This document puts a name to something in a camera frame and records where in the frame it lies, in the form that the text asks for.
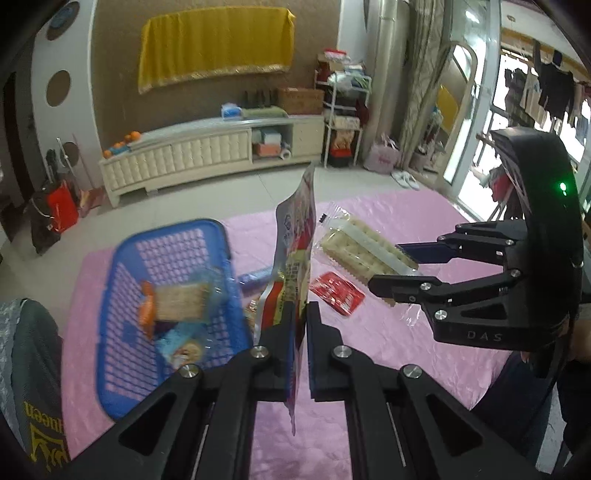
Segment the patterned curtain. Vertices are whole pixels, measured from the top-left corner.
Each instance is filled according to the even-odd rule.
[[[411,0],[415,9],[413,71],[411,74],[408,107],[401,134],[405,158],[412,152],[413,133],[418,128],[418,116],[439,60],[443,30],[444,0]]]

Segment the white slippers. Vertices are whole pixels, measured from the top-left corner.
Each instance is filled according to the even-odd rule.
[[[407,171],[394,170],[391,176],[403,189],[420,190],[421,188],[415,178]]]

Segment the blue plastic basket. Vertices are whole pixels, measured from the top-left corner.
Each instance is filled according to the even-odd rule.
[[[138,233],[115,251],[100,309],[96,362],[97,394],[111,418],[126,415],[173,373],[139,328],[141,282],[183,283],[205,266],[222,269],[229,297],[207,325],[219,345],[202,365],[210,368],[252,346],[222,224],[201,219],[165,226]]]

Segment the white tile floor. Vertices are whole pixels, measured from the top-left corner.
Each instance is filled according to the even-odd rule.
[[[61,240],[38,256],[25,225],[13,243],[2,248],[0,300],[29,297],[51,312],[63,332],[70,298],[82,259],[89,252],[112,247],[128,236],[193,218],[225,219],[274,210],[295,191],[305,167],[268,170],[185,184],[147,197],[133,192],[117,209],[101,207],[67,230]],[[317,168],[317,201],[339,200],[400,187],[390,176],[363,169]]]

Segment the silver bolt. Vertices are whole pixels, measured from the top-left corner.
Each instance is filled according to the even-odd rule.
[[[251,348],[251,355],[254,358],[265,358],[269,355],[269,350],[266,346],[257,345]]]
[[[350,346],[339,345],[334,348],[333,353],[337,358],[349,358],[353,353],[353,350],[351,350]]]
[[[184,378],[193,378],[199,375],[199,367],[195,364],[183,365],[178,371]]]
[[[423,374],[423,369],[418,365],[404,365],[402,373],[407,378],[419,378]]]

